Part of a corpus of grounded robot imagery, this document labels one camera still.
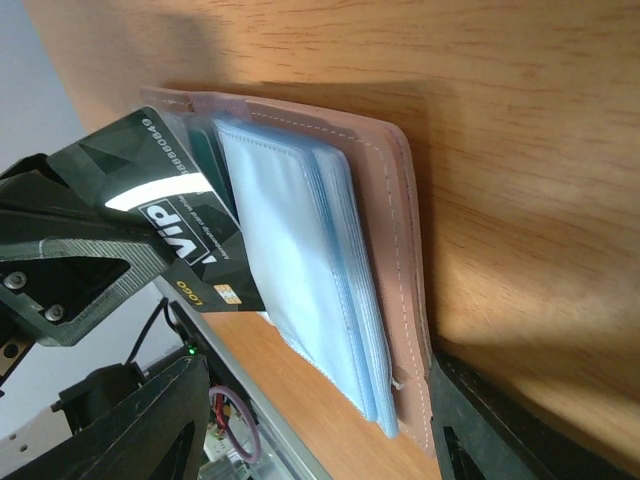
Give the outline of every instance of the purple cable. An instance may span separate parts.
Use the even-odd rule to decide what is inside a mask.
[[[251,412],[249,412],[249,408],[247,405],[240,399],[238,394],[231,390],[229,387],[225,387],[224,385],[217,385],[215,387],[211,387],[209,389],[209,403],[211,404],[211,408],[213,408],[213,401],[216,394],[221,393],[233,403],[234,407],[242,414],[242,418],[244,418],[245,423],[251,430],[251,436],[253,437],[253,453],[247,452],[238,439],[231,431],[231,427],[227,424],[226,431],[229,434],[229,441],[233,448],[235,448],[238,452],[238,455],[247,463],[258,463],[260,460],[260,455],[262,454],[262,447],[260,446],[260,437],[258,436],[258,427],[256,427],[256,423],[253,421],[253,417],[251,416]]]

